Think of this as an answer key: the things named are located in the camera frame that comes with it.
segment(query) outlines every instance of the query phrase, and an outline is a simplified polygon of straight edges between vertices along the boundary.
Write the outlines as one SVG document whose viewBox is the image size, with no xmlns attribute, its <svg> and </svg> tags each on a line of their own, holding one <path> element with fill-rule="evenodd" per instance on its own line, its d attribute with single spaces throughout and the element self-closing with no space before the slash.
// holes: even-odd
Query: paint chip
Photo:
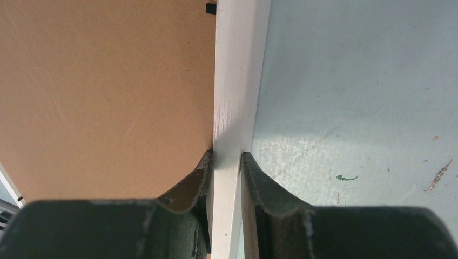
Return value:
<svg viewBox="0 0 458 259">
<path fill-rule="evenodd" d="M 341 174 L 339 174 L 335 178 L 340 181 L 352 181 L 352 180 L 356 180 L 358 177 L 356 176 L 355 178 L 345 178 Z"/>
<path fill-rule="evenodd" d="M 441 180 L 441 177 L 444 175 L 445 171 L 448 169 L 448 166 L 452 163 L 453 158 L 450 159 L 450 162 L 446 164 L 437 174 L 436 177 L 432 180 L 431 184 L 429 185 L 428 189 L 425 192 L 430 192 L 431 190 L 436 187 L 436 184 Z"/>
</svg>

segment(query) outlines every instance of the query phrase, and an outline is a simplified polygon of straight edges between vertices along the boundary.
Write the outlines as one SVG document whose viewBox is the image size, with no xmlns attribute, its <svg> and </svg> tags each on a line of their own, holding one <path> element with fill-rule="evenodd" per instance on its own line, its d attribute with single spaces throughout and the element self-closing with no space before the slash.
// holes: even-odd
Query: black object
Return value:
<svg viewBox="0 0 458 259">
<path fill-rule="evenodd" d="M 241 160 L 246 258 L 458 258 L 428 209 L 313 207 Z"/>
<path fill-rule="evenodd" d="M 0 258 L 206 258 L 212 158 L 154 200 L 31 203 L 7 226 Z"/>
<path fill-rule="evenodd" d="M 6 227 L 0 258 L 206 258 L 212 165 L 207 151 L 153 200 L 31 203 Z M 241 170 L 247 259 L 458 258 L 427 209 L 313 207 L 267 176 L 250 153 Z"/>
<path fill-rule="evenodd" d="M 11 217 L 12 217 L 11 213 L 9 213 L 9 212 L 1 212 L 0 213 L 0 223 L 8 224 L 8 221 L 11 219 Z"/>
<path fill-rule="evenodd" d="M 205 12 L 209 13 L 210 15 L 216 15 L 216 4 L 206 4 Z"/>
</svg>

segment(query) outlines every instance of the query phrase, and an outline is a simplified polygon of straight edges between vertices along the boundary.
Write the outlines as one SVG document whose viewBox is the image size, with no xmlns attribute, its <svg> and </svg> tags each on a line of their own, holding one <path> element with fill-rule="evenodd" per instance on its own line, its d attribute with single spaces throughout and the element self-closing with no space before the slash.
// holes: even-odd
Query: brown fiberboard panel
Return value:
<svg viewBox="0 0 458 259">
<path fill-rule="evenodd" d="M 211 147 L 206 1 L 0 3 L 0 162 L 27 202 L 155 197 Z"/>
</svg>

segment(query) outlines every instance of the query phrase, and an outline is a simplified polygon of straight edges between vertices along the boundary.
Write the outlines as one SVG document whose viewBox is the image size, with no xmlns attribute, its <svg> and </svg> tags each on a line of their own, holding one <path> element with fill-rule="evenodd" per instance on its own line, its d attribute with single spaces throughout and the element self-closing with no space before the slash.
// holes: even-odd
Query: scratch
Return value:
<svg viewBox="0 0 458 259">
<path fill-rule="evenodd" d="M 145 221 L 143 222 L 143 237 L 137 241 L 137 253 L 135 258 L 143 258 L 145 255 L 145 246 L 146 246 L 146 237 L 148 230 L 150 229 L 151 220 L 154 217 L 154 212 L 156 212 L 156 206 L 151 204 L 146 211 Z"/>
<path fill-rule="evenodd" d="M 41 104 L 41 108 L 43 110 L 44 115 L 46 115 L 48 120 L 51 120 L 51 117 L 49 116 L 48 111 L 47 111 L 46 107 L 44 106 L 44 104 L 43 103 L 40 103 L 40 104 Z"/>
<path fill-rule="evenodd" d="M 298 154 L 297 156 L 295 156 L 292 160 L 290 160 L 288 162 L 288 164 L 286 164 L 280 171 L 279 173 L 277 174 L 277 177 L 280 177 L 282 176 L 287 170 L 288 168 L 294 164 L 298 159 L 308 155 L 308 152 L 309 151 L 313 151 L 315 150 L 317 147 L 319 147 L 321 145 L 321 143 L 327 139 L 331 134 L 333 134 L 335 131 L 337 131 L 338 129 L 340 129 L 342 127 L 342 125 L 337 125 L 336 127 L 332 128 L 330 131 L 328 131 L 325 135 L 323 135 L 322 137 L 320 137 L 320 139 L 312 144 L 311 146 L 309 147 L 305 147 L 305 150 L 304 152 L 301 152 L 300 154 Z"/>
<path fill-rule="evenodd" d="M 453 158 L 450 159 L 450 162 L 446 164 L 437 174 L 436 177 L 432 180 L 431 184 L 429 185 L 428 189 L 425 192 L 430 192 L 431 190 L 436 187 L 436 184 L 441 180 L 441 177 L 444 175 L 445 171 L 448 169 L 448 166 L 452 163 Z"/>
<path fill-rule="evenodd" d="M 0 17 L 0 22 L 3 24 L 4 27 L 6 27 L 5 26 L 5 21 L 1 17 Z"/>
<path fill-rule="evenodd" d="M 135 126 L 135 122 L 137 122 L 137 118 L 135 118 L 135 120 L 131 123 L 130 127 L 127 129 L 126 133 L 124 134 L 124 137 L 123 139 L 125 139 L 127 137 L 127 135 L 129 134 L 129 132 L 133 129 L 133 127 Z"/>
<path fill-rule="evenodd" d="M 49 108 L 49 110 L 51 111 L 51 115 L 52 115 L 52 117 L 54 118 L 54 113 L 52 112 L 51 101 L 49 100 L 48 95 L 46 94 L 46 91 L 45 91 L 45 90 L 43 90 L 43 95 L 44 95 L 44 99 L 46 99 L 46 103 L 48 104 L 48 108 Z"/>
<path fill-rule="evenodd" d="M 40 69 L 39 66 L 37 66 L 37 63 L 35 63 L 35 60 L 31 57 L 30 52 L 27 52 L 27 54 L 29 55 L 29 59 L 33 63 L 33 66 L 34 66 L 35 70 L 39 73 L 39 76 L 40 76 L 41 80 L 44 80 L 45 77 L 43 75 L 42 70 Z"/>
<path fill-rule="evenodd" d="M 59 113 L 60 113 L 60 117 L 62 118 L 62 120 L 64 121 L 64 124 L 67 126 L 67 128 L 69 129 L 70 133 L 75 136 L 75 133 L 73 132 L 73 129 L 70 127 L 70 124 L 69 122 L 67 121 L 67 118 L 65 117 L 64 113 L 62 112 L 62 109 L 60 107 L 60 99 L 59 99 L 59 95 L 57 94 L 56 90 L 54 90 L 54 93 L 56 94 L 56 106 L 57 106 L 57 109 L 59 110 Z"/>
<path fill-rule="evenodd" d="M 412 195 L 412 193 L 414 193 L 415 189 L 416 189 L 416 186 L 413 185 L 408 192 L 406 192 L 402 197 L 398 199 L 397 202 L 404 202 L 407 198 L 409 198 L 409 196 Z"/>
<path fill-rule="evenodd" d="M 15 24 L 13 18 L 11 17 L 11 14 L 10 14 L 10 11 L 8 10 L 9 8 L 8 8 L 7 5 L 6 5 L 6 2 L 5 2 L 5 4 L 4 4 L 4 6 L 5 6 L 5 14 L 6 14 L 6 16 L 8 17 L 8 19 L 10 20 L 11 25 L 13 25 L 14 30 L 16 31 L 16 30 L 17 30 L 17 26 L 16 26 L 16 24 Z"/>
<path fill-rule="evenodd" d="M 192 248 L 191 256 L 196 257 L 197 252 L 199 251 L 199 224 L 197 224 L 197 228 L 194 231 L 194 247 Z"/>
<path fill-rule="evenodd" d="M 448 90 L 450 87 L 452 87 L 456 82 L 458 82 L 458 78 L 455 79 L 455 81 L 453 81 L 451 84 L 449 84 L 449 85 L 444 89 L 444 92 L 445 92 L 446 90 Z"/>
<path fill-rule="evenodd" d="M 309 257 L 311 259 L 316 259 L 315 253 L 313 252 L 313 242 L 312 242 L 312 237 L 313 237 L 312 215 L 315 215 L 315 211 L 311 209 L 307 209 L 305 211 L 305 217 L 303 217 L 303 223 L 304 223 L 305 231 L 307 233 L 307 246 L 308 246 Z"/>
<path fill-rule="evenodd" d="M 381 123 L 378 120 L 377 120 L 377 125 L 379 128 L 382 128 Z M 380 136 L 382 138 L 383 144 L 386 146 L 389 146 L 387 144 L 387 133 L 385 133 L 384 131 L 381 131 L 380 133 L 381 133 Z M 389 163 L 393 162 L 393 157 L 392 157 L 391 152 L 388 153 L 388 159 L 389 159 Z M 379 156 L 377 155 L 377 165 L 378 164 L 379 164 Z"/>
</svg>

